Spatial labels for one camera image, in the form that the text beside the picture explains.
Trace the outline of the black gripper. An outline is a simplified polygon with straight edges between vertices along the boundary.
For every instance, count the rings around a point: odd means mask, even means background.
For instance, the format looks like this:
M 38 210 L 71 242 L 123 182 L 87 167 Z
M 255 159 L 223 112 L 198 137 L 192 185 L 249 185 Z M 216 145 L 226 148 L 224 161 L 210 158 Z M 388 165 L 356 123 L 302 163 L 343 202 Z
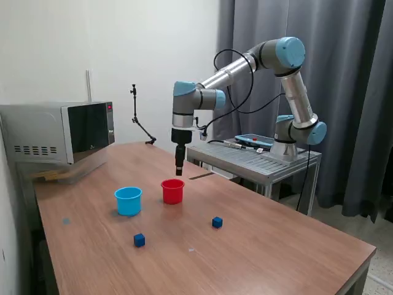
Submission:
M 182 170 L 184 167 L 184 159 L 185 159 L 185 145 L 191 143 L 192 131 L 172 128 L 171 141 L 176 144 L 176 153 L 175 153 L 176 176 L 182 176 Z

